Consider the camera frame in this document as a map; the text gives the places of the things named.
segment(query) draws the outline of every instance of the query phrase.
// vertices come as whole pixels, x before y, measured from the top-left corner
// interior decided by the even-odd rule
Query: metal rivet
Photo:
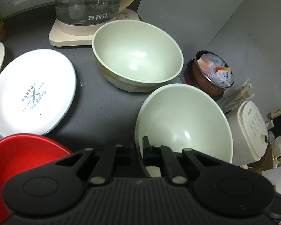
[[[174,184],[177,184],[177,185],[182,185],[182,184],[185,184],[187,182],[187,179],[185,177],[182,177],[182,176],[176,176],[176,177],[172,178],[172,182]]]
[[[90,182],[95,185],[101,185],[101,184],[105,183],[105,181],[106,181],[105,178],[100,177],[100,176],[93,177],[90,179]]]

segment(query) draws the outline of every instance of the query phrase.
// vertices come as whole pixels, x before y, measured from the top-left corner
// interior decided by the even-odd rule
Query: ribbed grip
[[[231,219],[205,210],[183,187],[164,178],[115,178],[89,190],[72,210],[46,219],[10,216],[2,225],[270,225],[266,215]]]

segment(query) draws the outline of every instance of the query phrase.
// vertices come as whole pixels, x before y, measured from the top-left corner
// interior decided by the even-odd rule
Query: plastic bag
[[[221,108],[224,113],[238,107],[244,101],[252,99],[255,94],[250,94],[249,89],[253,88],[253,84],[246,80],[235,92],[233,92],[226,100],[222,101]]]
[[[198,65],[206,76],[220,86],[229,87],[234,82],[230,68],[214,54],[203,54],[198,60]]]

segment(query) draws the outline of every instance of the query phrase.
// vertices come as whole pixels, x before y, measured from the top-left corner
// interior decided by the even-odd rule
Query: red plate
[[[35,134],[14,134],[0,140],[0,223],[9,215],[1,188],[11,176],[71,154],[61,144]]]

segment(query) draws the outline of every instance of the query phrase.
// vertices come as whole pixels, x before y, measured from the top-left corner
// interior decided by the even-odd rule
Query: kettle water
[[[134,0],[55,0],[56,16],[68,25],[96,25],[113,19]]]

